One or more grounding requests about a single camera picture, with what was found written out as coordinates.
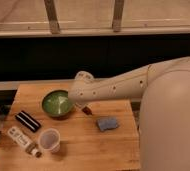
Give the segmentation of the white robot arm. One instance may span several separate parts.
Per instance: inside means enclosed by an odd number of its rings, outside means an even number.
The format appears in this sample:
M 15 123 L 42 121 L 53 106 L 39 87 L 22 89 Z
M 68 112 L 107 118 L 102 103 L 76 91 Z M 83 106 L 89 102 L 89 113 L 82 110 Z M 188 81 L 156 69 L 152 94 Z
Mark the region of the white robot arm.
M 190 56 L 103 81 L 80 71 L 69 98 L 79 108 L 94 101 L 140 100 L 140 171 L 190 171 Z

